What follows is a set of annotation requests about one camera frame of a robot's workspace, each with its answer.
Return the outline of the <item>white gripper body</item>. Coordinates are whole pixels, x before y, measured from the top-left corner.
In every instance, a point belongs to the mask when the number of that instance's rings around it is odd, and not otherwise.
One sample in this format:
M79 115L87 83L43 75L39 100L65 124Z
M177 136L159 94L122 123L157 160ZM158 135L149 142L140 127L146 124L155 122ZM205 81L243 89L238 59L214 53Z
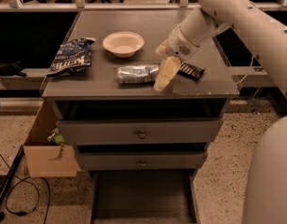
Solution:
M200 41L187 34L178 24L166 39L166 52L170 56L176 56L181 61L189 60L198 50Z

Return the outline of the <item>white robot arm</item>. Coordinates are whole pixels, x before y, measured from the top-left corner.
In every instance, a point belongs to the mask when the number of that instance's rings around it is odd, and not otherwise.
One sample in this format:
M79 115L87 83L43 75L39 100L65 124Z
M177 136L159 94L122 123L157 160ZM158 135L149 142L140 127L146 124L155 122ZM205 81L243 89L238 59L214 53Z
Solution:
M157 48L162 62L154 89L164 90L206 39L230 27L287 99L287 26L250 0L198 0ZM272 124L253 152L242 224L287 224L287 116Z

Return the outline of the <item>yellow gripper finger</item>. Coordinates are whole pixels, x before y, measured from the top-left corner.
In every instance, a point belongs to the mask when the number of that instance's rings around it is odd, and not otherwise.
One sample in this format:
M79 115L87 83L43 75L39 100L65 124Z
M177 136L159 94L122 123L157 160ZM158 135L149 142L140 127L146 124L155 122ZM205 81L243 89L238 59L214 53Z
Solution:
M156 91L163 91L177 75L180 67L181 61L178 57L170 56L163 60L159 67L154 89Z
M164 40L157 48L156 48L156 54L160 55L160 56L164 56L167 55L168 52L166 50L167 47L167 41Z

